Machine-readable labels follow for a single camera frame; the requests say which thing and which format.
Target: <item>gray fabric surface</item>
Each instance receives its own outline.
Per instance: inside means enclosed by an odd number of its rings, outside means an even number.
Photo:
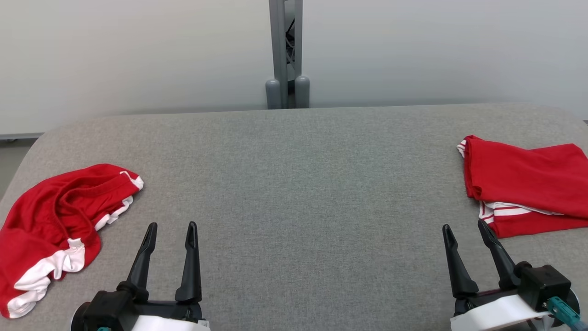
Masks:
[[[39,181],[96,163],[137,172],[145,188],[101,230],[90,266],[0,329],[65,328],[81,303],[126,277],[152,221],[151,299],[172,299],[194,220],[201,305],[214,331],[448,330],[443,224],[480,289],[498,281],[455,149],[469,134],[588,151],[584,122],[529,104],[136,115],[51,131],[25,157],[1,220]],[[587,236],[578,229],[502,242],[516,262],[554,265],[588,307]]]

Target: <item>red cloth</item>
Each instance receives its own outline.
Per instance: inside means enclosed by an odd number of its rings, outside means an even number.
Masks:
[[[473,135],[463,145],[469,197],[527,208],[493,216],[489,226],[499,238],[588,227],[588,158],[578,146],[525,150]]]
[[[50,282],[89,265],[101,249],[97,231],[115,221],[143,187],[111,164],[61,174],[37,184],[12,206],[0,230],[0,312],[21,317]]]

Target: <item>red fabric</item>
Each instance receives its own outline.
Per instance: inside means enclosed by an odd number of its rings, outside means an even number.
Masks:
[[[16,201],[0,230],[0,312],[4,317],[10,317],[7,303],[25,293],[14,289],[14,284],[40,260],[69,249],[68,239],[80,238],[85,245],[83,267],[94,260],[101,249],[95,226],[139,190],[131,178],[138,175],[97,164],[44,180]]]
[[[464,180],[469,197],[553,211],[494,216],[499,238],[588,227],[588,158],[574,144],[534,150],[465,138]]]

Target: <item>gray floor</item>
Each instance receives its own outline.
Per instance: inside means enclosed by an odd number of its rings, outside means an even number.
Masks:
[[[16,169],[36,139],[0,140],[0,198],[8,188]]]

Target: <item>red garment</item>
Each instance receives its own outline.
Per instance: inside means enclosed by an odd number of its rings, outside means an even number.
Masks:
[[[45,296],[49,276],[60,279],[89,265],[101,248],[97,231],[118,219],[142,187],[137,174],[97,164],[23,194],[0,230],[0,313],[27,314]]]
[[[588,158],[578,146],[525,150],[470,135],[458,149],[467,196],[483,202],[480,218],[498,238],[588,227]]]

